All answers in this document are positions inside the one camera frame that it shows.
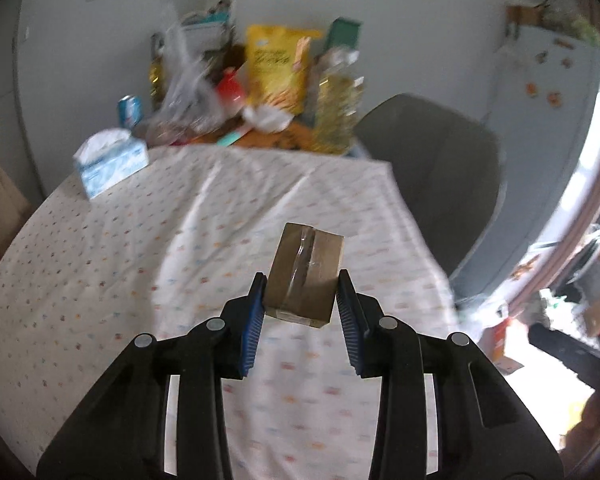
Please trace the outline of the small brown cardboard box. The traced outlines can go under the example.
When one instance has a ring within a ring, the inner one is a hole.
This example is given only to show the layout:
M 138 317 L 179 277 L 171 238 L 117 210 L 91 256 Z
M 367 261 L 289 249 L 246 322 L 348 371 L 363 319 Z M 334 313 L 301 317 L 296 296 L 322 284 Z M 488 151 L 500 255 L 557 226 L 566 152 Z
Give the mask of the small brown cardboard box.
M 321 328 L 330 322 L 344 238 L 286 223 L 268 274 L 263 305 L 278 320 Z

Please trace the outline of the orange gift box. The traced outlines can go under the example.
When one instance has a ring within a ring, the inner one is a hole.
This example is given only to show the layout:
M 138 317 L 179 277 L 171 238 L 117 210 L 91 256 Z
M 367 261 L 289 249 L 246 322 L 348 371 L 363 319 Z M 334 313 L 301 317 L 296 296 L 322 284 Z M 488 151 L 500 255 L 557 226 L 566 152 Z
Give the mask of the orange gift box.
M 508 326 L 509 318 L 504 318 L 498 324 L 486 328 L 478 342 L 482 352 L 503 375 L 513 374 L 522 367 L 522 364 L 505 354 Z

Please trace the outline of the grey upholstered chair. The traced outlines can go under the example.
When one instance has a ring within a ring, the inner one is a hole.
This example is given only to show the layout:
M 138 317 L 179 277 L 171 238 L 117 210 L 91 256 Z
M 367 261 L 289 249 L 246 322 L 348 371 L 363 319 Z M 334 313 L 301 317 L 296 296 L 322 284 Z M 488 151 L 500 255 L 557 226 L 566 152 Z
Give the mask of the grey upholstered chair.
M 410 94 L 373 108 L 354 132 L 371 158 L 391 165 L 431 255 L 455 280 L 502 208 L 506 180 L 498 136 Z

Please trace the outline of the white refrigerator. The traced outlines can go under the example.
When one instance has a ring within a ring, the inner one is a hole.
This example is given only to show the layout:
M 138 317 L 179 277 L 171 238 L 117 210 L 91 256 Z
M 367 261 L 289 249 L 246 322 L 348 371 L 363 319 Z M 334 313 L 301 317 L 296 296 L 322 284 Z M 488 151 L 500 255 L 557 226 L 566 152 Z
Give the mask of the white refrigerator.
M 504 153 L 504 198 L 453 280 L 457 300 L 501 285 L 538 239 L 577 168 L 600 90 L 600 47 L 521 26 L 500 51 L 486 128 Z

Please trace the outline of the blue tissue box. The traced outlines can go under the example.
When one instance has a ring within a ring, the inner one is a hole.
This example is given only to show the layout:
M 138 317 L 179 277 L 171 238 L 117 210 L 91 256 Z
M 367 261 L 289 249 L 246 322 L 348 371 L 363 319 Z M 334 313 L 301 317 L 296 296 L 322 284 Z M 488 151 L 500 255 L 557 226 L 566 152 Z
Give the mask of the blue tissue box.
M 121 128 L 94 133 L 82 143 L 72 160 L 88 200 L 94 200 L 149 164 L 146 142 Z

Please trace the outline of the blue drink can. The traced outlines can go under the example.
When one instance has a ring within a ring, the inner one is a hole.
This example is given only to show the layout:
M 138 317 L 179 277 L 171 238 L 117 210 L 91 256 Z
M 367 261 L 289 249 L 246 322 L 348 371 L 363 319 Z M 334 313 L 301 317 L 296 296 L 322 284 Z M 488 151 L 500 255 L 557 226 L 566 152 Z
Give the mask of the blue drink can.
M 118 116 L 122 128 L 133 130 L 143 117 L 143 105 L 138 96 L 128 94 L 118 101 Z

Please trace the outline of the clear plastic bag on table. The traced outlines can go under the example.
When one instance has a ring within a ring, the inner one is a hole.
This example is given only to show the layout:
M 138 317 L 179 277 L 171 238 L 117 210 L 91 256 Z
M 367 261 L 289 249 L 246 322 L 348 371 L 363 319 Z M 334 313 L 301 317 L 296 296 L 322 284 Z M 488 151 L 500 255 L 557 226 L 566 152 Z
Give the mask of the clear plastic bag on table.
M 168 85 L 159 109 L 148 122 L 145 140 L 151 148 L 204 136 L 225 122 L 224 108 L 208 79 L 209 64 L 204 56 L 189 49 L 179 20 L 164 32 Z

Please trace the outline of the crumpled tissue by bottles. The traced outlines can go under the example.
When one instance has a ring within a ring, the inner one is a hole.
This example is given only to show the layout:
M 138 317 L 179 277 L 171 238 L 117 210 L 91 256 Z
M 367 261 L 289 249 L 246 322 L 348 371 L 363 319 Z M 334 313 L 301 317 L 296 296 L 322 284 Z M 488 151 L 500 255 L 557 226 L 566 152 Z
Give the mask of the crumpled tissue by bottles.
M 288 128 L 294 115 L 271 105 L 245 106 L 242 109 L 244 122 L 262 133 L 278 133 Z

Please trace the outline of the red round bottle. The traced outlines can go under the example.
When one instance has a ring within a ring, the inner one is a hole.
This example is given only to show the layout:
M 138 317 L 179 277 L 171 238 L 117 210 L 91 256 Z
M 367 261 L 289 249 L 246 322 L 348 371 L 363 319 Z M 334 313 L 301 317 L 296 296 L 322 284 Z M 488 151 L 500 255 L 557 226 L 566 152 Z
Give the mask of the red round bottle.
M 227 118 L 239 115 L 246 105 L 247 95 L 237 79 L 234 68 L 224 70 L 223 77 L 216 86 L 216 93 L 220 98 Z

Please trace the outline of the cooking oil bottle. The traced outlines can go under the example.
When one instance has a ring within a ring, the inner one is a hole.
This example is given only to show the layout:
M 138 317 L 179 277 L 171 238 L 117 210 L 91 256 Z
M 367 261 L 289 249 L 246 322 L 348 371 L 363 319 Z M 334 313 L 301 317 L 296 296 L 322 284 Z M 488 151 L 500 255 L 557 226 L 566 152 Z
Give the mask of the cooking oil bottle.
M 364 77 L 355 67 L 358 51 L 345 46 L 329 49 L 317 65 L 314 150 L 343 155 L 354 142 Z

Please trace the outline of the yellow snack bag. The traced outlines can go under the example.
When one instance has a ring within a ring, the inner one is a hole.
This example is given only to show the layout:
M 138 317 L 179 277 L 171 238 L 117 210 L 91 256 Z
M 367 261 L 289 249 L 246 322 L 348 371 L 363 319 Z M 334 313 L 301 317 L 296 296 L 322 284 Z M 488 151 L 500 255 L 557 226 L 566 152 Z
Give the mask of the yellow snack bag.
M 246 63 L 251 103 L 300 115 L 306 100 L 311 44 L 322 37 L 317 29 L 250 25 Z

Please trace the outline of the green tall box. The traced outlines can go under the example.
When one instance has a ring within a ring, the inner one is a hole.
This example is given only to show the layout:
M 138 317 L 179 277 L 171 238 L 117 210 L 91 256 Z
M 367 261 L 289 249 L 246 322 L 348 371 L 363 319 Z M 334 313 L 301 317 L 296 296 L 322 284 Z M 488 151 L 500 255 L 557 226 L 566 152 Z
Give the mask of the green tall box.
M 361 27 L 362 23 L 359 21 L 350 20 L 350 18 L 336 18 L 329 26 L 324 51 L 338 47 L 356 50 Z

